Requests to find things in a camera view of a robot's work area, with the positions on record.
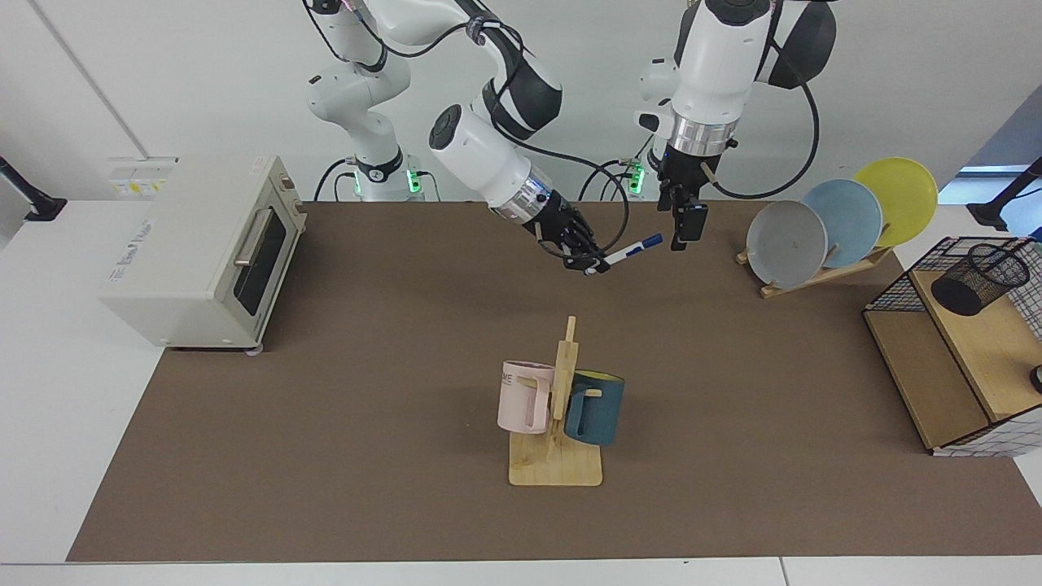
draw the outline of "label on oven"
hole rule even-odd
[[[152,218],[145,218],[141,222],[141,226],[138,227],[138,231],[134,233],[133,238],[127,243],[126,248],[123,249],[123,255],[120,257],[119,261],[116,261],[116,266],[113,267],[113,272],[108,273],[109,283],[119,283],[123,280],[126,276],[127,270],[130,265],[133,264],[134,259],[138,258],[138,253],[141,251],[142,245],[148,240],[148,236],[152,234],[152,228],[155,225],[155,220]]]

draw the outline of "oven window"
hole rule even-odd
[[[235,298],[243,304],[243,308],[251,316],[257,315],[260,308],[260,298],[264,297],[265,290],[268,289],[268,282],[275,270],[278,262],[278,253],[286,242],[286,224],[278,217],[272,214],[271,223],[264,235],[260,250],[252,267],[246,267],[239,273],[239,280],[235,282]]]

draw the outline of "gray plate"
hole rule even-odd
[[[752,220],[746,247],[749,266],[761,280],[793,289],[821,269],[828,236],[814,210],[799,201],[776,201]]]

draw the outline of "wire basket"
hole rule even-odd
[[[1016,255],[1022,246],[1007,250],[978,244],[970,248],[965,258],[934,282],[934,298],[952,313],[979,314],[1010,291],[1027,285],[1031,271]]]

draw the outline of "mug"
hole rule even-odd
[[[499,387],[499,426],[516,434],[542,434],[550,423],[553,367],[508,360]]]
[[[611,445],[622,409],[626,382],[614,374],[576,370],[565,421],[565,434],[575,441]]]

